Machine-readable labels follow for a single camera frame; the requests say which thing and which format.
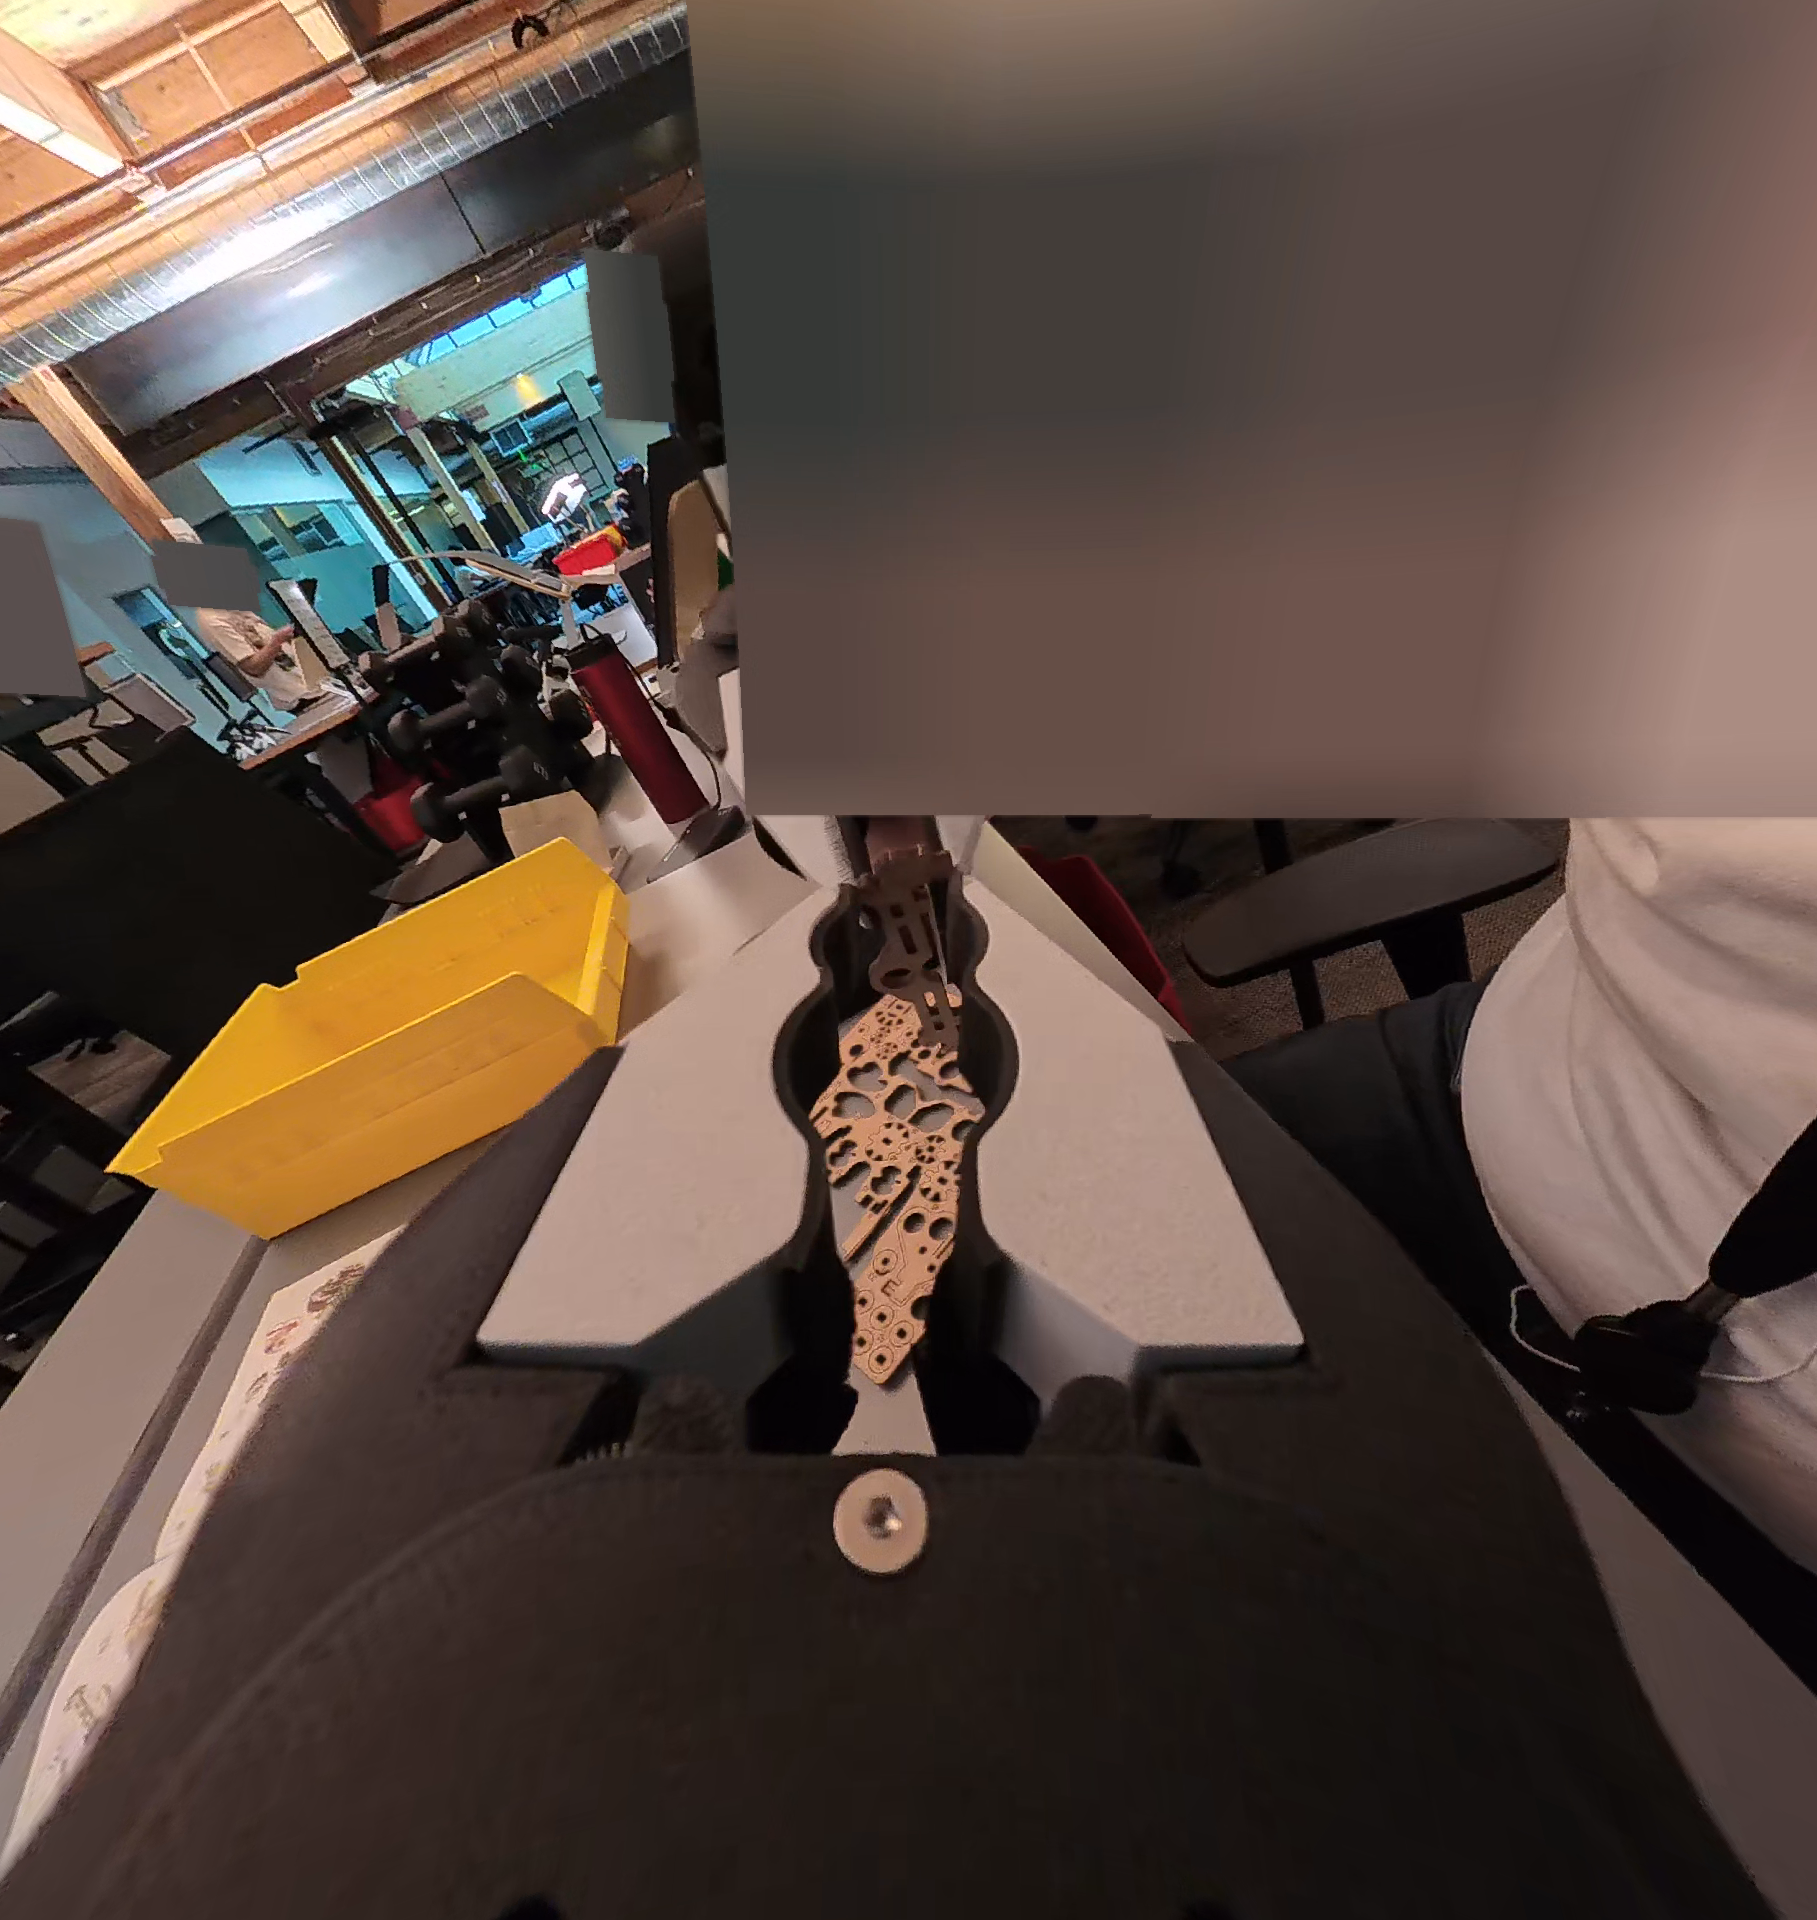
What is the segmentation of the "black stand base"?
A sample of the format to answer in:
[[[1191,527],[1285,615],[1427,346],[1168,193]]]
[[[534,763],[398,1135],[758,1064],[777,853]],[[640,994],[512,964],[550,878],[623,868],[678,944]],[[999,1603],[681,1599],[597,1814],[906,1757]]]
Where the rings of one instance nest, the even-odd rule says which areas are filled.
[[[746,834],[746,828],[748,821],[738,806],[716,805],[705,808],[685,823],[673,845],[656,859],[636,886],[647,889],[664,877],[709,859],[712,853],[733,847]]]

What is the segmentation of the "thin wooden model parts sheet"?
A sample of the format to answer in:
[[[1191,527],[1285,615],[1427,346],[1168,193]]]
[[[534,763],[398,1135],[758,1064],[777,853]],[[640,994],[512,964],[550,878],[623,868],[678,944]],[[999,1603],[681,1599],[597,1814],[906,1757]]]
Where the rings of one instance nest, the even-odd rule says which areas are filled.
[[[864,848],[857,894],[876,934],[872,1005],[848,1022],[810,1120],[828,1188],[852,1209],[840,1242],[852,1368],[887,1388],[914,1356],[954,1252],[983,1102],[963,1072],[963,994],[946,960],[953,857],[924,821],[876,821]]]

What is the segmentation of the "dumbbell rack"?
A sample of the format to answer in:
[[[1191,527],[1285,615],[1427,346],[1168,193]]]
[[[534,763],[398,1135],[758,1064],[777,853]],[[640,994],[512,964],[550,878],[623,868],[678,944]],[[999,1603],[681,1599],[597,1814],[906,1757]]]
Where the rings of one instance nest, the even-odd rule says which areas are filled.
[[[379,738],[417,782],[411,813],[435,843],[470,843],[496,868],[512,859],[505,810],[580,797],[606,802],[613,756],[590,746],[594,720],[568,677],[548,685],[537,629],[503,629],[468,600],[441,625],[357,661]]]

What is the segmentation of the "red container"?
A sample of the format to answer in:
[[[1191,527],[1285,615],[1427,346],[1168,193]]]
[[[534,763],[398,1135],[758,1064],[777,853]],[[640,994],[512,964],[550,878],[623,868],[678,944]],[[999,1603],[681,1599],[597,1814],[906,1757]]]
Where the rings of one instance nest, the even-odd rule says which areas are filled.
[[[1020,845],[1020,859],[1041,877],[1086,931],[1107,949],[1134,982],[1152,997],[1176,1029],[1191,1036],[1176,982],[1167,971],[1161,950],[1126,904],[1105,870],[1086,855],[1051,857]]]

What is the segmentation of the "printed instruction sheet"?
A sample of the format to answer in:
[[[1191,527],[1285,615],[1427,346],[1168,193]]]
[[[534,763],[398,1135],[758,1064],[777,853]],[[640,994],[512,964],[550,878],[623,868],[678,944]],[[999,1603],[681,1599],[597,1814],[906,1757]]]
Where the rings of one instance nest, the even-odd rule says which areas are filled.
[[[149,1548],[147,1561],[85,1621],[57,1676],[0,1851],[0,1873],[45,1825],[131,1689],[186,1548],[270,1407],[282,1375],[394,1237],[397,1228],[390,1228],[267,1298],[248,1345],[223,1380],[224,1397],[200,1433],[200,1452],[179,1480],[165,1480],[163,1488],[173,1497],[168,1511],[152,1535],[136,1539]]]

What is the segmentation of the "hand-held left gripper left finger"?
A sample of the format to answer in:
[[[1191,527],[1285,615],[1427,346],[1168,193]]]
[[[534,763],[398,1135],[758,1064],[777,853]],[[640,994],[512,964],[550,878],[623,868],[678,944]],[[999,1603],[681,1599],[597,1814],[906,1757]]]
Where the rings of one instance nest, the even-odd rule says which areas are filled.
[[[481,1325],[486,1359],[736,1401],[789,1363],[847,1379],[852,1284],[810,1123],[840,1067],[845,907],[815,889],[619,1049]]]

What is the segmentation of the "silver ventilation duct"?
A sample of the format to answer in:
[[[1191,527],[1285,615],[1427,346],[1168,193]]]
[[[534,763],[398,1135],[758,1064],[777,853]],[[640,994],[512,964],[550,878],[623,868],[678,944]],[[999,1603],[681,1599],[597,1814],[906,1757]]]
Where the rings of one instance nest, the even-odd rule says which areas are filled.
[[[620,4],[522,52],[448,57],[325,148],[282,136],[98,241],[0,283],[0,393],[60,366],[507,143],[601,104],[687,52],[685,4]]]

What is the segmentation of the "red drinking bottle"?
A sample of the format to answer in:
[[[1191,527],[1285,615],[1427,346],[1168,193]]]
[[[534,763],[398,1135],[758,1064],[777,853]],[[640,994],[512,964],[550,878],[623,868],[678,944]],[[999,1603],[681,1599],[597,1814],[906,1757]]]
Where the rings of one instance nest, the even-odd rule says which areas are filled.
[[[712,806],[611,637],[584,634],[573,644],[570,678],[664,826],[681,830]]]

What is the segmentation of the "person's white shirt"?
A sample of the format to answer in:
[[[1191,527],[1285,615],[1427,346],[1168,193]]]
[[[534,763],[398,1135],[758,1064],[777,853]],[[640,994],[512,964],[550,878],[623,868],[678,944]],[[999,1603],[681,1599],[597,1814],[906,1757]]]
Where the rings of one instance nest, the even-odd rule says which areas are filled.
[[[1679,1301],[1817,1117],[1817,819],[1576,821],[1460,1079],[1498,1233],[1565,1331]],[[1817,1275],[1741,1305],[1649,1431],[1817,1574]]]

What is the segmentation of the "yellow plastic bin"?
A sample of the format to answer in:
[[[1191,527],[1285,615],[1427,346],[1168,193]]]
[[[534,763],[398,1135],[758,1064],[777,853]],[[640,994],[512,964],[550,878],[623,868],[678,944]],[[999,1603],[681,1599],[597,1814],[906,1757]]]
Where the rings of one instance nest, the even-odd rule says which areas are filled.
[[[108,1170],[282,1237],[524,1117],[617,1040],[628,898],[548,843],[261,987]]]

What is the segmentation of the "black panel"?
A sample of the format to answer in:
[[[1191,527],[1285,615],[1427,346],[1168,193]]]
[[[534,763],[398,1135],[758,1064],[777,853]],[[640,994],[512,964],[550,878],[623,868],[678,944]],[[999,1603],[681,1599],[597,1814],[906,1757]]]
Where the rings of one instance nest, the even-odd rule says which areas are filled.
[[[392,864],[188,732],[0,833],[0,1022],[60,997],[176,1062],[381,923]]]

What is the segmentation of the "person's dark trousers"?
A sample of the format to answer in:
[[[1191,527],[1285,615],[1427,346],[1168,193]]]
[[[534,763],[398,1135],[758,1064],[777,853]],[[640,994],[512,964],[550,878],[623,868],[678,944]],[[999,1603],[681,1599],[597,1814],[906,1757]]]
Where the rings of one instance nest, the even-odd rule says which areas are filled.
[[[1225,1060],[1231,1081],[1401,1242],[1492,1353],[1527,1367],[1511,1305],[1530,1289],[1469,1157],[1460,1079],[1485,984],[1455,982]]]

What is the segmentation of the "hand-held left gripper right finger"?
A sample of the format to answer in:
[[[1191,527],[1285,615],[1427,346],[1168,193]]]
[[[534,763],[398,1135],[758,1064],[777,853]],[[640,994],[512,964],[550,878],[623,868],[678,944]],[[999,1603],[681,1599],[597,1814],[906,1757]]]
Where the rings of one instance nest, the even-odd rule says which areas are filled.
[[[951,889],[963,1067],[985,1113],[920,1345],[932,1412],[1039,1412],[1070,1380],[1289,1367],[1304,1331],[1195,1089],[1206,1056],[1064,919]]]

